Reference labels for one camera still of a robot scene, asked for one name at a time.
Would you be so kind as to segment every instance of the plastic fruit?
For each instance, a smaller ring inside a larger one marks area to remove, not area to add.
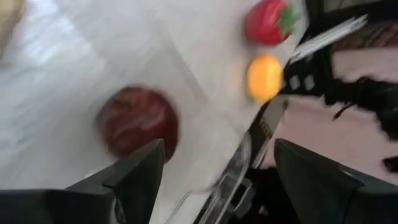
[[[297,19],[283,0],[261,1],[246,18],[246,35],[258,44],[277,45],[293,33]]]
[[[109,151],[121,159],[163,139],[167,162],[177,147],[178,116],[158,91],[141,86],[123,88],[103,106],[97,123]]]
[[[282,88],[282,82],[283,67],[273,55],[260,55],[249,67],[248,91],[259,103],[273,99]]]

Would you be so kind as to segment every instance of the green strawberry leaves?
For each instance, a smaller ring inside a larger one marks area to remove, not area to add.
[[[282,28],[281,39],[288,34],[293,34],[295,31],[295,24],[300,19],[300,16],[294,13],[293,7],[289,6],[287,9],[279,11],[279,20],[277,25]]]

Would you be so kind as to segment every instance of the white table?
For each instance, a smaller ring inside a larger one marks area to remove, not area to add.
[[[65,188],[112,164],[93,118],[122,86],[160,88],[181,137],[151,223],[221,174],[260,105],[246,95],[257,50],[243,18],[257,0],[27,0],[0,66],[0,188]],[[298,12],[302,3],[295,1]],[[306,28],[270,51],[286,63]],[[173,223],[191,223],[206,195]]]

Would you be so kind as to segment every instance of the yellow fruit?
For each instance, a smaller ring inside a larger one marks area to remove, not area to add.
[[[259,103],[273,99],[282,88],[282,82],[283,67],[273,55],[260,55],[249,67],[248,90]]]

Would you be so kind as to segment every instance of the red apple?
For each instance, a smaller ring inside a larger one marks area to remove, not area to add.
[[[158,91],[140,86],[123,88],[103,106],[97,122],[109,151],[118,158],[163,139],[167,162],[177,147],[178,116]]]

